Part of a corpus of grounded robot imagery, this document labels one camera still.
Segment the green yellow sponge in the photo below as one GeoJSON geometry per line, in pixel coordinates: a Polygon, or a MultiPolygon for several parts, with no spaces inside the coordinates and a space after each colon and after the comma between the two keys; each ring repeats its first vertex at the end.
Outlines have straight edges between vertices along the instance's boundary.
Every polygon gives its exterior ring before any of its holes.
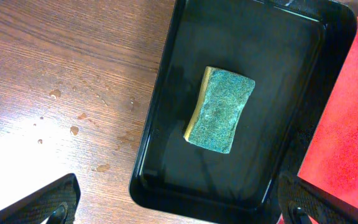
{"type": "Polygon", "coordinates": [[[242,110],[254,88],[250,78],[207,66],[184,139],[203,149],[230,153],[242,110]]]}

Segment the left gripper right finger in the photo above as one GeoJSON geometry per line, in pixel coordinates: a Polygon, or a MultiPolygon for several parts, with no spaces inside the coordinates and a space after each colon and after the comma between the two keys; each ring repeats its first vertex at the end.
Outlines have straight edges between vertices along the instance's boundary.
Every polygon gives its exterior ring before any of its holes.
{"type": "Polygon", "coordinates": [[[358,208],[289,172],[279,175],[278,202],[285,223],[358,223],[358,208]]]}

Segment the red plastic tray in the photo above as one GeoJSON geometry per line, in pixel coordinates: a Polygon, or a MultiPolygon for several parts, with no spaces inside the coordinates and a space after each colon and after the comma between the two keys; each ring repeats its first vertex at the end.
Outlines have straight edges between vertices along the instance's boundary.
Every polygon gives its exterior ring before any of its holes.
{"type": "Polygon", "coordinates": [[[358,208],[358,28],[298,176],[358,208]]]}

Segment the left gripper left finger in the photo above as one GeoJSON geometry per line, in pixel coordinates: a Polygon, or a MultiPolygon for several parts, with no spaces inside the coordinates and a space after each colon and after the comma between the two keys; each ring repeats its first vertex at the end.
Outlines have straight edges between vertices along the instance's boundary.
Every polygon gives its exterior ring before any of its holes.
{"type": "Polygon", "coordinates": [[[80,196],[76,175],[64,175],[0,210],[0,223],[73,224],[80,196]]]}

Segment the black plastic tray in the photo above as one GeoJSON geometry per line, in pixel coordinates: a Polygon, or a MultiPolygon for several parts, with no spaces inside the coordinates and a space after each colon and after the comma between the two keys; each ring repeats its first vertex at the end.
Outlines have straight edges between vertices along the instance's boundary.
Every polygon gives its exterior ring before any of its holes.
{"type": "Polygon", "coordinates": [[[218,223],[275,223],[357,31],[337,1],[177,1],[129,193],[218,223]],[[228,154],[185,141],[207,66],[255,81],[228,154]]]}

